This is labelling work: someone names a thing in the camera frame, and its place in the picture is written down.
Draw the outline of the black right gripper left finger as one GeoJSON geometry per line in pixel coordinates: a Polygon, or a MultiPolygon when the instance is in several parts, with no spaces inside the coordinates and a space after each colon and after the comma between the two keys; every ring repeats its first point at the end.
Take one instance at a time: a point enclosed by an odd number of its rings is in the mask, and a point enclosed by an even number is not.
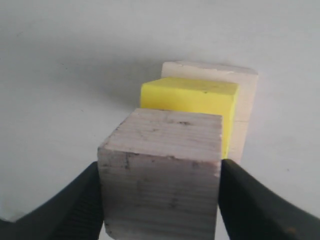
{"type": "Polygon", "coordinates": [[[98,163],[15,222],[1,220],[2,240],[97,240],[104,221],[98,163]]]}

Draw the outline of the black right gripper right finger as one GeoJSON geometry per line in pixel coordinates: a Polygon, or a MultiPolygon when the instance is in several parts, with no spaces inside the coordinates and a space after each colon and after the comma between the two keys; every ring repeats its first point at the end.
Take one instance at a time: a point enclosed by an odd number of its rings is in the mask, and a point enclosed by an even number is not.
{"type": "Polygon", "coordinates": [[[231,159],[221,162],[218,205],[231,240],[318,240],[320,220],[281,198],[231,159]]]}

